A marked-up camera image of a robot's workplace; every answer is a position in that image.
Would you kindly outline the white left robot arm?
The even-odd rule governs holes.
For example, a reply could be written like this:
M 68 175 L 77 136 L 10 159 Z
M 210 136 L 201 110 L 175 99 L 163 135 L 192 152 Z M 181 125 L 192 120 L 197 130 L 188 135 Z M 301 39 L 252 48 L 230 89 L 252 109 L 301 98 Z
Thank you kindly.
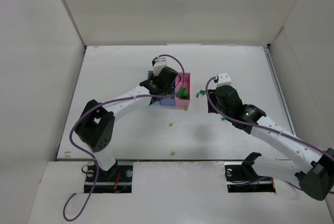
M 130 92 L 114 99 L 106 108 L 96 100 L 86 104 L 74 132 L 89 147 L 103 175 L 112 178 L 117 172 L 118 163 L 110 144 L 114 124 L 135 110 L 171 94 L 177 75 L 177 71 L 165 66 L 158 75 L 151 75 Z

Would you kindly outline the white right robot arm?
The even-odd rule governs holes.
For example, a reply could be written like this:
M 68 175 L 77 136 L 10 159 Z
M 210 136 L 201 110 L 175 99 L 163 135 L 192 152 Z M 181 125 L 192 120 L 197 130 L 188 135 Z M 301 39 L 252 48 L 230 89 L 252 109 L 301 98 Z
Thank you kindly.
M 235 128 L 258 138 L 287 157 L 278 162 L 253 152 L 242 168 L 250 176 L 269 176 L 298 186 L 311 198 L 323 201 L 333 188 L 333 149 L 322 150 L 287 133 L 263 110 L 244 104 L 230 85 L 206 89 L 208 111 L 221 114 Z

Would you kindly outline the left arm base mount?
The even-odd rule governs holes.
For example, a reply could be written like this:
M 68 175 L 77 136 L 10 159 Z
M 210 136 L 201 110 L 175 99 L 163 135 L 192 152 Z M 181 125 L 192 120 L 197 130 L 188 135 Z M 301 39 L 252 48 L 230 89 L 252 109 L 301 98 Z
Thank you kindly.
M 89 193 L 93 187 L 94 178 L 96 176 L 95 164 L 87 164 L 81 168 L 81 172 L 85 175 L 85 183 L 83 191 Z M 111 193 L 111 194 L 127 194 L 132 192 L 133 179 L 133 163 L 121 161 L 118 163 L 115 174 L 108 177 L 102 171 L 99 172 L 97 182 L 93 189 L 93 193 Z

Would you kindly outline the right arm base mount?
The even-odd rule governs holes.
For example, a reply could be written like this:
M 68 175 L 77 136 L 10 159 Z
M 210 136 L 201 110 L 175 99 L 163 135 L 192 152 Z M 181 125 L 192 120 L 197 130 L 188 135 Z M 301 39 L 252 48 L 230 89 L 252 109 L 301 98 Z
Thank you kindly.
M 275 193 L 273 179 L 259 176 L 252 165 L 261 157 L 258 152 L 252 152 L 243 161 L 231 161 L 224 164 L 225 178 L 229 193 Z

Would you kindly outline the dark green plate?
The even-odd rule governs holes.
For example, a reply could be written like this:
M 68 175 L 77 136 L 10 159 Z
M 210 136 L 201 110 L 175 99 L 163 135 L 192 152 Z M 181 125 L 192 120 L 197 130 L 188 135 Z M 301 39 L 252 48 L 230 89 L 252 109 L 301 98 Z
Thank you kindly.
M 179 93 L 177 93 L 176 96 L 177 96 L 178 98 L 181 98 L 182 93 L 184 93 L 184 92 L 186 92 L 186 88 L 185 88 L 185 87 L 181 88 L 180 91 L 179 91 Z

